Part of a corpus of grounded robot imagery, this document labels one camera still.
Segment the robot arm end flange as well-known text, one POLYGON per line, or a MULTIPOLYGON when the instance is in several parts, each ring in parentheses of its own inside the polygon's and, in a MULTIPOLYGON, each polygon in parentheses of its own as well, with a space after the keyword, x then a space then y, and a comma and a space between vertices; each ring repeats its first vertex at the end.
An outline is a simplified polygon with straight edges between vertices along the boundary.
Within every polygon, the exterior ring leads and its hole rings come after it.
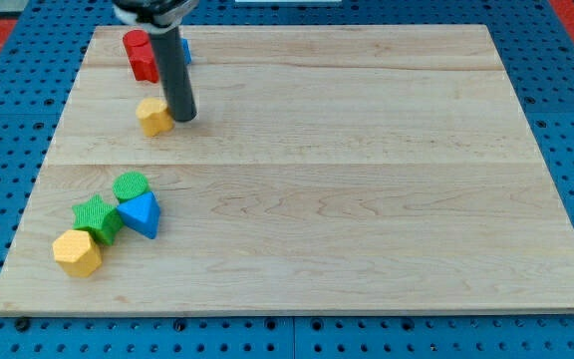
POLYGON ((113 0, 112 4, 123 23, 141 26, 149 33, 164 33, 177 28, 199 0, 113 0))

